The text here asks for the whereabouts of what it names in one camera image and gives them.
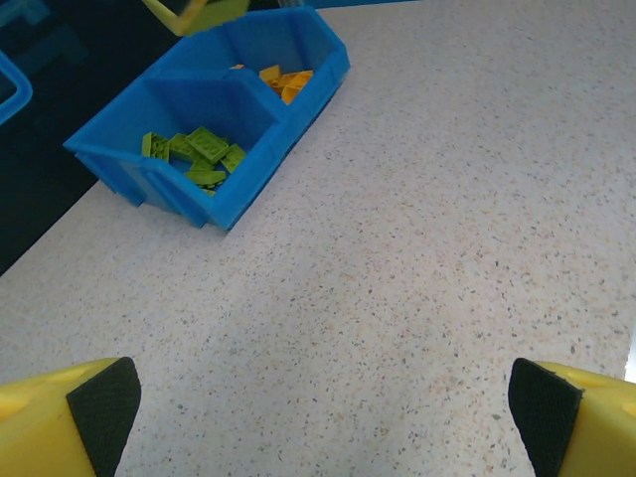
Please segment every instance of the lime green lego brick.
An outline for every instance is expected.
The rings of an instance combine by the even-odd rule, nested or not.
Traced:
[[[175,134],[169,142],[170,152],[179,159],[187,162],[197,162],[206,160],[206,158],[197,151],[186,139],[186,135],[182,133]]]
[[[224,171],[188,171],[186,177],[198,186],[214,186],[226,180]]]
[[[149,132],[144,134],[141,141],[141,154],[147,157],[156,157],[166,162],[170,159],[170,149],[168,147],[168,139]]]
[[[226,169],[230,172],[234,172],[239,166],[240,161],[242,161],[246,155],[245,151],[243,151],[238,144],[233,144],[230,146],[228,155],[221,160],[221,163],[226,166]]]
[[[208,162],[207,159],[205,158],[201,158],[201,159],[197,159],[195,162],[192,163],[192,166],[190,166],[190,170],[191,171],[212,171],[212,164],[210,164]]]
[[[187,136],[186,140],[213,165],[218,163],[230,149],[227,142],[203,126]]]

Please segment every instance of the blue plastic bin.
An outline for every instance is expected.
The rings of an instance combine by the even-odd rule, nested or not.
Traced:
[[[243,70],[230,70],[236,64]],[[290,105],[258,71],[313,70]],[[229,230],[349,69],[343,43],[312,8],[248,13],[184,38],[76,132],[65,147],[113,192]],[[142,136],[172,137],[206,126],[247,152],[214,197],[179,167],[141,156]]]

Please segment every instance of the black surface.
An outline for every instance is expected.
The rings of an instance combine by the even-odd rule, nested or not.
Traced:
[[[16,1],[0,0],[0,12]],[[34,88],[31,102],[0,126],[0,274],[96,180],[62,148],[64,141],[178,40],[141,0],[31,5],[45,14],[0,22],[0,50]],[[253,0],[250,9],[276,6]],[[38,59],[34,52],[43,45],[50,57]],[[0,101],[12,92],[0,76]]]
[[[557,477],[583,391],[532,361],[513,365],[508,404],[537,477]]]
[[[115,475],[141,401],[130,358],[121,358],[67,395],[95,477]]]

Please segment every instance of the lego brick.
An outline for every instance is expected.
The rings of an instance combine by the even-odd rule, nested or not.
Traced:
[[[223,139],[217,137],[205,127],[199,127],[192,134],[186,137],[186,140],[197,151],[214,165],[223,158],[230,149],[230,146]]]
[[[283,88],[280,97],[282,98],[285,104],[291,103],[294,100],[296,95],[300,92],[302,88],[311,80],[313,77],[313,72],[300,72],[294,75],[294,78],[291,79]]]
[[[169,147],[171,155],[183,161],[196,163],[206,160],[203,154],[197,151],[197,149],[188,142],[185,134],[175,134],[174,137],[170,139]]]
[[[278,81],[280,78],[280,66],[274,65],[273,67],[265,68],[258,73],[258,76],[265,82]]]
[[[168,139],[149,132],[144,134],[141,142],[141,154],[147,157],[156,157],[166,162],[170,159],[170,149],[168,146]]]
[[[207,159],[198,159],[190,166],[191,171],[212,171],[212,165]]]
[[[188,171],[186,177],[198,186],[214,186],[226,180],[224,171]]]
[[[243,151],[238,144],[233,144],[232,146],[230,146],[228,155],[221,160],[221,163],[230,172],[234,172],[235,169],[239,166],[240,161],[242,161],[246,155],[247,154],[245,154],[245,151]]]

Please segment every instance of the white speckled surface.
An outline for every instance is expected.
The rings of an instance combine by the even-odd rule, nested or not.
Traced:
[[[636,3],[324,16],[353,68],[236,228],[95,186],[0,280],[0,381],[132,356],[119,475],[530,476],[514,359],[624,373]]]

